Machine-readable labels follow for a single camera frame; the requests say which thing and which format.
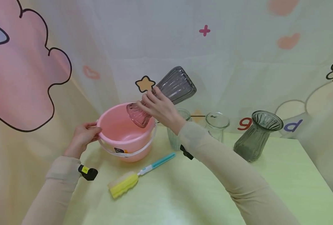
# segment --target clear glass vase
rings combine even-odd
[[[251,119],[253,124],[234,145],[234,151],[250,163],[261,156],[270,133],[284,127],[277,115],[267,111],[256,111]]]
[[[178,109],[178,112],[186,121],[192,121],[190,112],[187,111],[186,109]],[[171,147],[174,150],[180,150],[181,143],[180,143],[178,136],[176,134],[174,134],[174,132],[171,129],[167,128],[166,130],[167,130],[167,135],[169,137],[169,142],[170,142]]]
[[[205,121],[205,128],[209,130],[209,134],[222,143],[224,130],[230,124],[229,118],[220,112],[211,112],[205,116]]]
[[[181,66],[174,67],[158,84],[157,87],[168,97],[174,105],[192,97],[196,87]],[[127,112],[131,120],[139,127],[145,128],[150,115],[139,109],[136,103],[127,105]]]

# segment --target light green table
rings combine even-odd
[[[224,134],[232,147],[239,134]],[[81,178],[72,197],[67,225],[240,225],[238,209],[214,175],[196,159],[176,158],[140,177],[117,200],[107,184],[130,170],[138,171],[173,150],[165,127],[159,127],[152,151],[142,161],[124,163],[88,146],[82,163],[98,169],[96,179]],[[301,224],[333,225],[333,193],[297,140],[270,138],[261,158],[252,163]]]

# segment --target red number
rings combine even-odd
[[[252,124],[251,118],[248,118],[248,117],[242,118],[239,122],[239,125],[244,127],[244,128],[239,128],[238,127],[238,130],[247,130],[250,127],[251,124]]]

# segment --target label on bucket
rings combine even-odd
[[[128,153],[127,150],[125,150],[125,149],[122,150],[122,149],[119,149],[119,148],[117,148],[117,147],[115,147],[114,150],[115,150],[116,153]]]

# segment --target hand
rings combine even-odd
[[[99,140],[99,133],[102,129],[95,127],[96,125],[96,122],[92,122],[83,123],[77,126],[72,141],[65,150],[63,156],[80,159],[82,153],[87,149],[87,145]]]
[[[144,106],[140,101],[137,102],[137,106],[178,135],[186,120],[158,87],[155,87],[154,90],[156,96],[152,91],[143,94],[142,100],[147,106]]]

